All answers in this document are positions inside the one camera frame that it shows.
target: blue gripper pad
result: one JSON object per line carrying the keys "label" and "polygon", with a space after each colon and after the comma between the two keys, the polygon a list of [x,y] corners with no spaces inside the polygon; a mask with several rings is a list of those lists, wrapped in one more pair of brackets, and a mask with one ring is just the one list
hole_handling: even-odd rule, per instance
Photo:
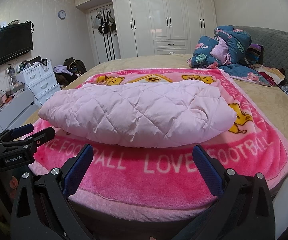
{"label": "blue gripper pad", "polygon": [[193,160],[213,196],[224,194],[223,180],[199,146],[193,148]]}
{"label": "blue gripper pad", "polygon": [[22,137],[28,133],[31,133],[34,131],[34,126],[29,123],[27,125],[23,125],[19,128],[16,128],[15,130],[12,131],[12,138],[16,139],[16,138],[19,138],[19,137]]}
{"label": "blue gripper pad", "polygon": [[93,147],[91,145],[86,145],[76,157],[70,159],[76,158],[77,160],[74,160],[75,163],[72,165],[63,180],[63,195],[66,198],[74,195],[78,186],[80,185],[88,167],[93,160]]}

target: beige bedsheet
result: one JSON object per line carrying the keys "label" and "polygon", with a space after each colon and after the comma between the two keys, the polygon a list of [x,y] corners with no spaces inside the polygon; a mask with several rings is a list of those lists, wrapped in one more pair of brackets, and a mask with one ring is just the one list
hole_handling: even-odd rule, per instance
{"label": "beige bedsheet", "polygon": [[[186,59],[191,55],[142,56],[118,59],[102,63],[87,71],[69,84],[65,89],[72,89],[97,73],[111,72],[131,68],[189,68]],[[264,87],[244,81],[235,82],[249,95],[267,118],[288,139],[288,96],[278,87]],[[36,111],[25,122],[34,123],[39,117]]]}

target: gray headboard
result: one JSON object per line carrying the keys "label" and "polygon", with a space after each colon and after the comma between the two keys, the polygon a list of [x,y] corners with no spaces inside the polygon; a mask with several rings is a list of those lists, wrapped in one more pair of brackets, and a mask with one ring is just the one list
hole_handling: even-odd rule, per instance
{"label": "gray headboard", "polygon": [[288,33],[267,28],[234,26],[244,30],[252,37],[252,43],[264,47],[263,65],[285,70],[288,86]]}

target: television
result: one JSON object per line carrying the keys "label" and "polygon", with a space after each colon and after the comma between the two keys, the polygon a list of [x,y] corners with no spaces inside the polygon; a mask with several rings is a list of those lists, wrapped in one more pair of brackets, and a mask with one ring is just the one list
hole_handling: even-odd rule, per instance
{"label": "television", "polygon": [[0,65],[33,50],[31,23],[0,28]]}

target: pink blanket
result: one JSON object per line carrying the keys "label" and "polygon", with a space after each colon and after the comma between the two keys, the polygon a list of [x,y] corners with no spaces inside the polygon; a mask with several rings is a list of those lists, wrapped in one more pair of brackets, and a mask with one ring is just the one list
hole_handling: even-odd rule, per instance
{"label": "pink blanket", "polygon": [[[144,69],[98,74],[86,82],[122,85],[126,82],[178,82],[193,79],[218,87],[236,111],[229,131],[202,143],[207,153],[239,174],[265,175],[269,188],[288,173],[288,141],[254,102],[222,70]],[[39,119],[34,132],[50,124]],[[38,148],[30,165],[36,174],[61,167],[85,143],[94,159],[70,199],[88,208],[138,221],[187,219],[207,208],[210,194],[192,160],[194,145],[174,148],[127,148],[88,141],[56,128],[55,138]]]}

